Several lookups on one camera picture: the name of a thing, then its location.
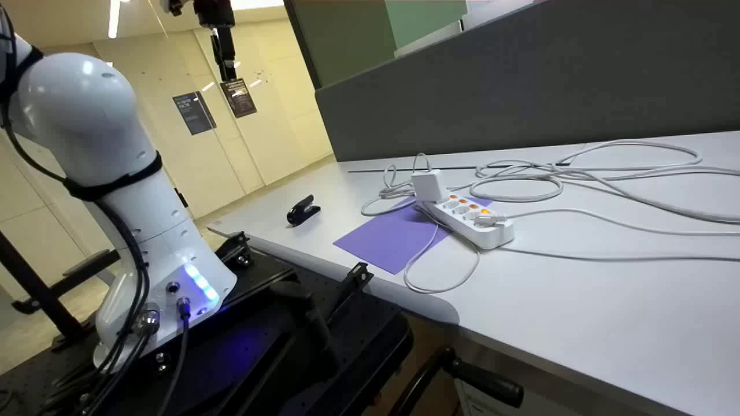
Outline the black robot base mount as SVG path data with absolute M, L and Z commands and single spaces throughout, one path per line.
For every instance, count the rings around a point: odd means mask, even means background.
M 3 416 L 358 416 L 411 350 L 364 263 L 328 279 L 240 234 L 217 256 L 238 275 L 223 313 L 134 362 L 104 404 L 84 337 L 9 369 Z

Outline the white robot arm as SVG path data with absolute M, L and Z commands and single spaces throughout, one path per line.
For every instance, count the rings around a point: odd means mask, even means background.
M 11 132 L 52 150 L 63 187 L 122 258 L 96 315 L 93 362 L 119 369 L 210 320 L 235 275 L 202 238 L 165 173 L 124 75 L 84 54 L 46 55 L 9 32 L 3 100 Z

